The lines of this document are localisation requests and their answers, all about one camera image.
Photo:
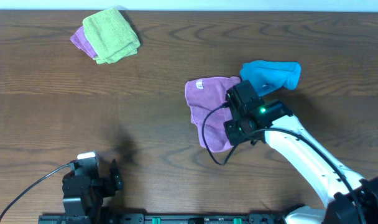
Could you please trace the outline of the purple microfiber cloth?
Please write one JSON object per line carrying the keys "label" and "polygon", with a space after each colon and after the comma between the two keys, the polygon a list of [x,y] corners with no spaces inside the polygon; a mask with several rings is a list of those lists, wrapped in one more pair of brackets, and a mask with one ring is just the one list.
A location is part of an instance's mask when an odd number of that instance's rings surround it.
{"label": "purple microfiber cloth", "polygon": [[198,129],[201,147],[208,147],[214,153],[233,147],[224,129],[224,122],[232,119],[230,110],[213,110],[226,102],[226,91],[240,82],[239,77],[211,77],[186,83],[185,99],[191,111],[191,123]]}

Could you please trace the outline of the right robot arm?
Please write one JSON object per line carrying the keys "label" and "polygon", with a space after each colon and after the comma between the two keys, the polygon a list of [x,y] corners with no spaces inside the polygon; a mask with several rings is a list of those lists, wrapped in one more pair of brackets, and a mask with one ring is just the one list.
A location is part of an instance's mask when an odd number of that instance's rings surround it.
{"label": "right robot arm", "polygon": [[378,224],[378,177],[366,180],[330,154],[280,101],[228,101],[232,113],[225,122],[231,144],[262,141],[275,149],[306,179],[324,209],[296,208],[285,223]]}

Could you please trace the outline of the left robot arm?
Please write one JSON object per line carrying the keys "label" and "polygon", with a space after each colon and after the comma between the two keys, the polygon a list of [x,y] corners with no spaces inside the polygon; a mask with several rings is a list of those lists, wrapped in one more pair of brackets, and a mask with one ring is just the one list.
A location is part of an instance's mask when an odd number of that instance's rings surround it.
{"label": "left robot arm", "polygon": [[71,172],[62,179],[63,206],[67,223],[101,223],[103,199],[123,187],[117,162],[109,166],[109,175],[99,176],[97,158],[70,163]]}

